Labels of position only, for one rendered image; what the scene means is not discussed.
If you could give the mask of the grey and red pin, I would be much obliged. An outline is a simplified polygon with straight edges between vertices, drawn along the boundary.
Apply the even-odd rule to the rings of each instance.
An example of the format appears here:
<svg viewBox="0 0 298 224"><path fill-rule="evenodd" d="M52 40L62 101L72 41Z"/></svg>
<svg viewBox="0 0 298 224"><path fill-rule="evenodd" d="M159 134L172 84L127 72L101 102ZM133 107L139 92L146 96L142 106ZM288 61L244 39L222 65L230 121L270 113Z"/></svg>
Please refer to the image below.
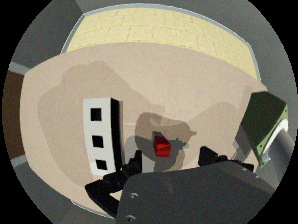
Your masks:
<svg viewBox="0 0 298 224"><path fill-rule="evenodd" d="M157 157L169 157L171 144L161 132L152 132L152 143Z"/></svg>

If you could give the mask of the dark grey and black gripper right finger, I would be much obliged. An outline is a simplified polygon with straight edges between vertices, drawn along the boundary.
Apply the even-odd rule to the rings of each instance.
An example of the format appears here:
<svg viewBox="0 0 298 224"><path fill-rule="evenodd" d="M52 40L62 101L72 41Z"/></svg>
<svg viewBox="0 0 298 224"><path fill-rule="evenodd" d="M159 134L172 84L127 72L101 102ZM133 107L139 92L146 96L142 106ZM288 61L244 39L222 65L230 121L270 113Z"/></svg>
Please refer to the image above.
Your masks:
<svg viewBox="0 0 298 224"><path fill-rule="evenodd" d="M222 161L232 161L239 165L242 165L243 167L249 169L252 172L254 170L253 164L248 164L248 163L241 164L241 161L239 161L239 160L228 160L228 157L226 155L220 155L218 157L218 154L216 152L214 152L213 150L209 149L208 147L206 147L206 146L200 147L200 153L199 153L199 159L198 159L198 165L200 167L205 166L205 165L214 164L217 162L222 162Z"/></svg>

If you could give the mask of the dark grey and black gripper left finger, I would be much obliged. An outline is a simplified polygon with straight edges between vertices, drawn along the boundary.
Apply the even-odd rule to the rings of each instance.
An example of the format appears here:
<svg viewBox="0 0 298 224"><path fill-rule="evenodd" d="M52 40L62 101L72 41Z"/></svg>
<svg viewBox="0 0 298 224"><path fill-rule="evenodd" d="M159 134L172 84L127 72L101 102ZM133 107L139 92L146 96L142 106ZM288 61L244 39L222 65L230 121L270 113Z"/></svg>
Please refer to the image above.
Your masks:
<svg viewBox="0 0 298 224"><path fill-rule="evenodd" d="M121 191L125 182L139 173L142 173L142 151L136 150L134 158L130 158L128 164L122 165L122 170L106 174L102 180L85 185L85 190L95 204L116 219L119 200L109 194Z"/></svg>

